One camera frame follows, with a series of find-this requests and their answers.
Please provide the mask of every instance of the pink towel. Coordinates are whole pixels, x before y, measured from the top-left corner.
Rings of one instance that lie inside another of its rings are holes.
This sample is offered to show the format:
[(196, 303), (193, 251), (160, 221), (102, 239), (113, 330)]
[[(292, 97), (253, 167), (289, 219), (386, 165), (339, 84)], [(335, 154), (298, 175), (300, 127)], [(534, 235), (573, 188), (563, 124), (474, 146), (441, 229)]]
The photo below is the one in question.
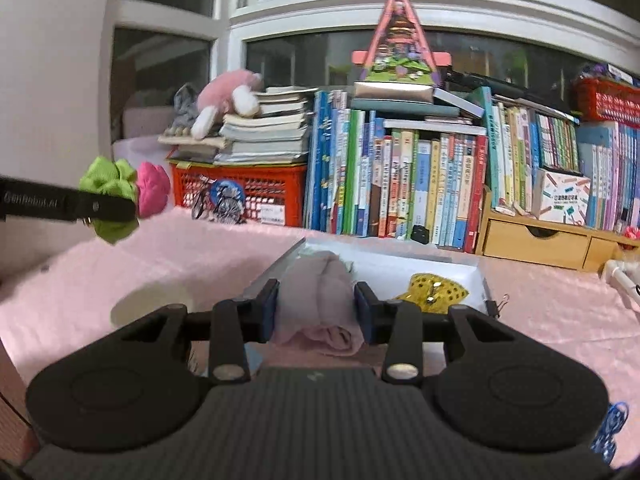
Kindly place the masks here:
[(271, 341), (327, 355), (353, 355), (364, 338), (356, 320), (353, 283), (336, 254), (295, 261), (280, 280)]
[(140, 192), (138, 198), (138, 216), (149, 218), (164, 211), (171, 191), (171, 182), (162, 166), (143, 162), (138, 168), (136, 182)]

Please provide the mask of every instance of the red plastic basket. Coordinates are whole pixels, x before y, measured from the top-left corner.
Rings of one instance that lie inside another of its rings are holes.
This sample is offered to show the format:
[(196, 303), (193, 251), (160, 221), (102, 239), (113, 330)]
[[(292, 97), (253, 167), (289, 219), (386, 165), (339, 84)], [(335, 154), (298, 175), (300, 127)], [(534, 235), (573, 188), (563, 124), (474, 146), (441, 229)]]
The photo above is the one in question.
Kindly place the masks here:
[(640, 125), (640, 89), (606, 79), (584, 78), (575, 84), (575, 91), (583, 120)]
[[(231, 179), (244, 187), (245, 218), (277, 224), (282, 223), (281, 218), (284, 216), (284, 225), (302, 227), (306, 165), (248, 168), (171, 162), (171, 173), (176, 205), (191, 207), (202, 189), (200, 175)], [(206, 207), (210, 208), (211, 204), (207, 203)]]

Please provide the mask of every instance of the colorful box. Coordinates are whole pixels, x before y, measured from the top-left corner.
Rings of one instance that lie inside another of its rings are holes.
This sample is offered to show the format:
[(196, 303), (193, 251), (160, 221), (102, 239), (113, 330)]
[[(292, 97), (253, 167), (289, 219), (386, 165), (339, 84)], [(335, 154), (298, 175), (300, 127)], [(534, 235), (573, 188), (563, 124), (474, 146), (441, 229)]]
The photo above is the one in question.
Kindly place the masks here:
[(584, 176), (538, 170), (532, 213), (546, 222), (585, 225), (591, 181)]

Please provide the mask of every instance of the small wooden cabinet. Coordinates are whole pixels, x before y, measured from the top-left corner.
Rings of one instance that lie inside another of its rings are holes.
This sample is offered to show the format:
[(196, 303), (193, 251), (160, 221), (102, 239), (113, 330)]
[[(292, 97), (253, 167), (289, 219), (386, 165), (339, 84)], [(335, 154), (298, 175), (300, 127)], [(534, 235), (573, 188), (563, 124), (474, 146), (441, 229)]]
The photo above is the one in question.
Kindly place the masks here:
[(566, 269), (599, 272), (623, 250), (640, 251), (640, 240), (610, 231), (508, 216), (491, 209), (487, 189), (476, 254)]

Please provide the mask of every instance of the wooden drawer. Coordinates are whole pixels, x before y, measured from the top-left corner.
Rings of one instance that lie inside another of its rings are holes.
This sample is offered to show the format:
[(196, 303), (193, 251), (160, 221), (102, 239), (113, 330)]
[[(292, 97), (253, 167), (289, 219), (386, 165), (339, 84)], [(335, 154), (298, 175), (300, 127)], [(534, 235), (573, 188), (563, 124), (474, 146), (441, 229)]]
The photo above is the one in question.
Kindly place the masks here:
[(485, 256), (581, 269), (589, 237), (553, 229), (489, 220)]
[(592, 237), (582, 269), (587, 272), (600, 272), (607, 260), (622, 260), (625, 258), (623, 247), (626, 253), (638, 253), (640, 251), (638, 247), (630, 248), (626, 244), (623, 246), (613, 240)]

